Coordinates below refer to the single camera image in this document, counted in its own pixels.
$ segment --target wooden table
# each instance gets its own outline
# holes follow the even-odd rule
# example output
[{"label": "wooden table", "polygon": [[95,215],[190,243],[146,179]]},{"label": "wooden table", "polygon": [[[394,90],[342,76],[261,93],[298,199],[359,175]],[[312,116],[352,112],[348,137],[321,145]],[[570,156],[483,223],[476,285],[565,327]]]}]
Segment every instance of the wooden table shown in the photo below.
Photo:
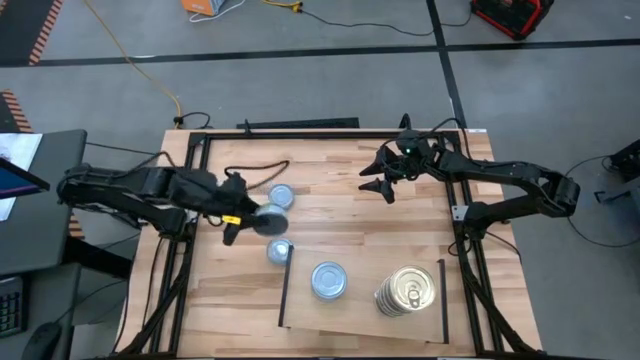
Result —
[{"label": "wooden table", "polygon": [[[189,134],[186,130],[170,130],[165,135],[162,149],[178,164],[184,161]],[[475,159],[492,159],[486,133],[469,134],[469,142]],[[444,184],[427,175],[415,182],[398,183],[393,205],[387,205],[378,194],[359,191],[357,186],[370,177],[361,178],[358,172],[373,161],[381,143],[382,140],[369,139],[215,140],[208,169],[224,176],[223,168],[229,165],[256,166],[291,160],[289,169],[276,181],[293,186],[297,193],[287,232],[296,248],[407,260],[444,259],[450,344],[279,328],[284,268],[268,262],[265,255],[268,239],[244,231],[233,246],[227,247],[222,244],[221,228],[201,221],[178,356],[474,355],[458,260],[447,253],[454,237]],[[269,171],[242,172],[249,184],[269,174]],[[503,199],[498,185],[476,182],[470,185],[476,201],[489,203]],[[256,189],[251,196],[259,203],[265,202],[267,190]],[[459,186],[456,192],[462,203]],[[514,243],[510,226],[494,225],[490,231]],[[133,267],[126,326],[119,349],[141,328],[157,243],[157,233],[146,228]],[[158,298],[167,245],[164,241],[154,270],[149,314]],[[540,348],[517,256],[490,236],[484,240],[484,249],[498,308],[526,342]],[[486,314],[479,303],[478,307],[485,346],[490,347]],[[168,347],[172,314],[173,310],[169,309],[160,350]]]}]

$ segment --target yellow cable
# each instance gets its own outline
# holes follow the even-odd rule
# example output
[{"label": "yellow cable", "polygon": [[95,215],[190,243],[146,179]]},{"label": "yellow cable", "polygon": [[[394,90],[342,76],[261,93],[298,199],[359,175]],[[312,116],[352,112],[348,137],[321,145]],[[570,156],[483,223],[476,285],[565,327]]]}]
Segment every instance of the yellow cable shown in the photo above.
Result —
[{"label": "yellow cable", "polygon": [[131,59],[127,55],[127,52],[124,51],[124,48],[122,47],[122,45],[120,45],[120,42],[118,41],[118,39],[116,39],[115,35],[113,35],[113,33],[111,32],[111,30],[109,29],[107,24],[105,24],[104,20],[102,20],[102,18],[100,17],[100,15],[98,15],[98,13],[93,8],[93,6],[91,6],[91,4],[89,3],[89,0],[83,0],[83,1],[84,1],[85,5],[87,5],[89,10],[91,10],[93,15],[95,15],[95,17],[98,19],[98,21],[100,21],[100,24],[102,24],[102,27],[107,32],[107,34],[109,34],[109,36],[111,37],[113,42],[116,44],[116,46],[118,46],[118,49],[120,49],[120,52],[122,53],[122,56],[124,56],[124,59],[131,66],[133,66],[133,68],[136,69],[142,76],[144,76],[147,79],[149,79],[149,81],[151,81],[151,83],[153,83],[153,85],[155,85],[158,89],[160,89],[160,91],[162,91],[171,100],[173,100],[173,102],[176,104],[176,112],[178,113],[178,116],[182,116],[182,107],[180,106],[180,102],[178,101],[178,98],[175,95],[173,95],[173,93],[169,89],[167,89],[167,87],[164,86],[160,81],[158,81],[157,79],[149,76],[146,72],[144,72],[142,69],[140,69],[138,67],[138,65],[136,65],[133,61],[131,61]]},{"label": "yellow cable", "polygon": [[271,1],[271,0],[262,0],[262,2],[267,4],[267,5],[273,5],[273,6],[280,6],[280,7],[284,7],[284,8],[289,8],[293,12],[300,12],[302,10],[302,1],[296,1],[296,2],[291,3],[291,4],[280,3],[280,2],[275,2],[275,1]]}]

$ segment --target monitor screen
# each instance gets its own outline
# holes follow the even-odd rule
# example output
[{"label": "monitor screen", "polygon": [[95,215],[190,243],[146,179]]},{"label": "monitor screen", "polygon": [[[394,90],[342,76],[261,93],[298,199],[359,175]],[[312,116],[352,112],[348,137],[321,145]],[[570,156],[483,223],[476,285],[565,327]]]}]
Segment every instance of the monitor screen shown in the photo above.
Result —
[{"label": "monitor screen", "polygon": [[48,190],[48,184],[0,158],[0,199]]}]

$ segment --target metal can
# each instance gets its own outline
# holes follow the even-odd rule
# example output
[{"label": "metal can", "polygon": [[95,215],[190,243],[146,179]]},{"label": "metal can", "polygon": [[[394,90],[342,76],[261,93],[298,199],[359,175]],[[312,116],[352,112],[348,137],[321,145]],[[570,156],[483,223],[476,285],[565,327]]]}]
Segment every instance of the metal can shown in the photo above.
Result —
[{"label": "metal can", "polygon": [[289,210],[293,205],[294,193],[289,185],[275,185],[269,191],[269,202],[276,204],[285,210]]},{"label": "metal can", "polygon": [[311,274],[311,289],[322,301],[331,302],[339,298],[347,288],[347,273],[342,266],[325,261]]},{"label": "metal can", "polygon": [[425,269],[404,266],[382,282],[374,297],[380,312],[396,317],[431,305],[436,298],[436,287]]},{"label": "metal can", "polygon": [[259,235],[280,236],[284,234],[289,227],[287,212],[278,205],[262,205],[256,210],[254,215],[258,218],[259,223],[253,227],[253,230]]},{"label": "metal can", "polygon": [[289,246],[293,245],[289,239],[274,239],[267,245],[267,258],[276,265],[285,265],[289,256]]}]

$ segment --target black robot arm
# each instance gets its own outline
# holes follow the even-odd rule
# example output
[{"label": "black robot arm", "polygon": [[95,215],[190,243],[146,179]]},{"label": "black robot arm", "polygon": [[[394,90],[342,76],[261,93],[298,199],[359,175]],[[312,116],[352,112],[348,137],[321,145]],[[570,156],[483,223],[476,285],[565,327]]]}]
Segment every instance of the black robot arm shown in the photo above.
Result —
[{"label": "black robot arm", "polygon": [[375,161],[360,172],[361,176],[384,175],[382,181],[376,179],[359,189],[379,192],[389,204],[395,201],[392,184],[399,180],[413,181],[422,174],[439,181],[478,180],[513,185],[526,192],[494,204],[474,202],[456,206],[454,221],[461,222],[471,237],[482,239],[487,228],[497,221],[532,214],[568,217],[575,211],[580,187],[556,171],[522,161],[472,160],[437,143],[430,145],[426,136],[416,130],[404,130],[395,142],[401,154],[394,153],[385,143],[377,151]]},{"label": "black robot arm", "polygon": [[60,201],[71,207],[117,211],[134,222],[142,219],[160,236],[176,241],[185,233],[186,210],[225,222],[225,245],[233,244],[239,231],[246,228],[263,235],[286,229],[284,217],[256,214],[260,206],[249,198],[247,184],[237,173],[218,185],[216,176],[205,170],[139,167],[119,171],[83,164],[67,171],[57,191]]}]

